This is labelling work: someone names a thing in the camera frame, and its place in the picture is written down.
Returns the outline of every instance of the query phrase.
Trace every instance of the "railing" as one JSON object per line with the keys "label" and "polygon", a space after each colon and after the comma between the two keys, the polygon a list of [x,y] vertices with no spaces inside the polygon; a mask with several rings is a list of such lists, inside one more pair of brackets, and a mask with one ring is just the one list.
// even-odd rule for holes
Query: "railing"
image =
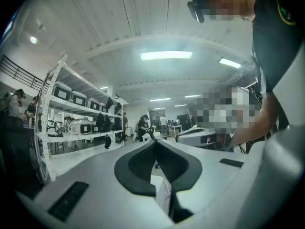
{"label": "railing", "polygon": [[[6,73],[13,79],[37,91],[39,91],[42,88],[43,80],[39,79],[30,72],[22,69],[20,66],[18,66],[16,63],[14,63],[5,55],[0,61],[0,71]],[[49,88],[49,84],[46,83],[46,86],[44,88],[45,93],[47,93],[48,88]]]}

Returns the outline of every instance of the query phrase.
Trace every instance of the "shirt logo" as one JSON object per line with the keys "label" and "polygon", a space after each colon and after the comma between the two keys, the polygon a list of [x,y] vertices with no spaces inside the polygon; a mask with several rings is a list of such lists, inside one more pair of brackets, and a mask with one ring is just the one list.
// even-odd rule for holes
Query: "shirt logo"
{"label": "shirt logo", "polygon": [[280,5],[279,1],[277,1],[277,8],[280,14],[282,21],[284,21],[287,25],[295,25],[295,20],[293,19],[290,12],[287,11],[282,5]]}

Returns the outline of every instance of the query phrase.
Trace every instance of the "round light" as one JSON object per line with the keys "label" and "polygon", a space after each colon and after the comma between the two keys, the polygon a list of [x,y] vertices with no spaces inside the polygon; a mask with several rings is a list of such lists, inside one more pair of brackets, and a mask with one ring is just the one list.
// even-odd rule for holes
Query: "round light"
{"label": "round light", "polygon": [[36,37],[31,36],[31,37],[30,37],[30,41],[31,41],[31,43],[36,44],[36,43],[37,43],[37,38],[36,38]]}

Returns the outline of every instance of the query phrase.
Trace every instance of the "rectangular light fixture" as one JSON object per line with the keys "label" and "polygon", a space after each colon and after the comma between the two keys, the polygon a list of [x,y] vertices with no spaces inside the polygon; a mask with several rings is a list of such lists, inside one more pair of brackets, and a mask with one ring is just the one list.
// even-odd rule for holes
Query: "rectangular light fixture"
{"label": "rectangular light fixture", "polygon": [[200,97],[201,95],[189,95],[189,96],[185,96],[185,97]]}
{"label": "rectangular light fixture", "polygon": [[193,52],[186,51],[162,51],[162,52],[143,52],[140,53],[141,60],[152,59],[190,59]]}
{"label": "rectangular light fixture", "polygon": [[152,99],[151,102],[170,100],[170,98]]}
{"label": "rectangular light fixture", "polygon": [[239,63],[236,63],[236,62],[233,62],[231,60],[228,60],[228,59],[224,59],[222,58],[219,63],[222,63],[222,64],[226,64],[226,65],[229,65],[229,66],[232,66],[232,67],[235,67],[235,68],[240,68],[241,64]]}

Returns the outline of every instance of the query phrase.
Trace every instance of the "yellow trim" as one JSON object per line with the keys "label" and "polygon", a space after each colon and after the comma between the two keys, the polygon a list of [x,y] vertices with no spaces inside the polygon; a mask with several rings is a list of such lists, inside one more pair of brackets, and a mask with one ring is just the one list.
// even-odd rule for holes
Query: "yellow trim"
{"label": "yellow trim", "polygon": [[280,14],[280,16],[281,16],[281,19],[282,19],[287,25],[295,25],[295,22],[289,22],[289,21],[287,21],[287,20],[285,20],[285,19],[283,18],[282,13],[281,13],[281,10],[280,10],[280,4],[279,4],[278,0],[276,0],[276,1],[277,1],[277,9],[278,9],[278,12],[279,12],[279,14]]}

